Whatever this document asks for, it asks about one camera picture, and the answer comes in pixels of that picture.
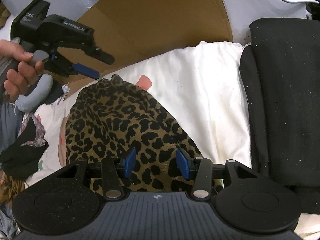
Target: white wall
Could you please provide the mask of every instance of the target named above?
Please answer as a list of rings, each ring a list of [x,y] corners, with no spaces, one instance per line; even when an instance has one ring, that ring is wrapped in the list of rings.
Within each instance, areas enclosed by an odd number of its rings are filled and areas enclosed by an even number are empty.
[[[281,0],[223,0],[236,43],[251,42],[249,24],[260,18],[306,18],[305,4],[288,4]]]

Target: human hand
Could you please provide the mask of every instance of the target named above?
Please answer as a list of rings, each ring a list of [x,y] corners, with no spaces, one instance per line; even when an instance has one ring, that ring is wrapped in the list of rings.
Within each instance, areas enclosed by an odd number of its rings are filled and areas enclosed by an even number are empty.
[[[15,101],[19,95],[28,92],[28,86],[33,85],[37,75],[42,74],[44,64],[38,61],[34,67],[28,63],[33,54],[26,52],[22,46],[11,41],[0,40],[0,55],[7,58],[15,58],[20,61],[18,71],[10,69],[7,72],[7,80],[4,82],[4,89],[10,95],[10,100]]]

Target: crumpled clothing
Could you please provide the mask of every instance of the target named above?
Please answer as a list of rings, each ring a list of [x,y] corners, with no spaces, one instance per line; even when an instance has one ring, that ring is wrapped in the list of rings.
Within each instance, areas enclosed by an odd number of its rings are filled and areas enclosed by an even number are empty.
[[[38,171],[39,160],[47,147],[44,127],[33,114],[27,115],[16,141],[0,155],[5,174],[14,180],[26,180]]]
[[[69,88],[68,84],[63,85],[61,88],[62,88],[62,91],[63,91],[63,95],[61,97],[59,97],[56,101],[54,101],[52,103],[52,105],[60,104],[66,98],[67,94],[70,91],[70,88]]]
[[[36,138],[33,141],[27,141],[27,142],[21,144],[21,146],[31,145],[31,146],[38,148],[38,147],[45,145],[47,143],[47,141],[44,139],[44,134],[45,134],[44,127],[41,124],[41,122],[35,117],[34,114],[25,114],[24,115],[23,121],[22,121],[22,127],[18,133],[18,137],[25,130],[30,118],[32,118],[32,120],[35,124],[35,127],[36,127]]]

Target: gray fabric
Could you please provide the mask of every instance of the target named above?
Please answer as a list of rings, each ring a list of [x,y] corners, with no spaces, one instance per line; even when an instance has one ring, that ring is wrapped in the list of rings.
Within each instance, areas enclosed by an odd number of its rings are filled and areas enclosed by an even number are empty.
[[[14,113],[14,108],[9,103],[0,106],[0,154],[16,141],[22,126],[24,113],[18,109]]]
[[[27,97],[24,95],[19,95],[19,98],[15,102],[17,108],[24,113],[33,112],[49,95],[52,84],[52,76],[43,74],[35,89]]]
[[[9,239],[18,234],[18,226],[13,218],[11,207],[7,203],[0,205],[0,231]]]

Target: black fabric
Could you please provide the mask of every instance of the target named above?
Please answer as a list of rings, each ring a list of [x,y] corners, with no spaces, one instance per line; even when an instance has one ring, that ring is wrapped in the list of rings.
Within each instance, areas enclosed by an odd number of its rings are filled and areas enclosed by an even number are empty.
[[[301,200],[303,213],[320,214],[320,187],[291,187]]]
[[[52,88],[49,95],[40,105],[42,104],[51,105],[54,101],[56,101],[62,95],[63,95],[63,90],[62,90],[61,84],[59,84],[56,80],[53,80]]]
[[[250,24],[268,127],[271,178],[320,187],[320,22]]]
[[[263,95],[251,46],[244,48],[239,70],[249,106],[252,168],[269,177],[269,154]]]
[[[29,119],[27,126],[14,144],[10,145],[0,155],[0,163],[7,176],[12,176],[16,180],[25,180],[38,171],[38,162],[48,147],[44,146],[35,148],[30,145],[24,145],[27,141],[33,141],[36,138],[36,126]]]

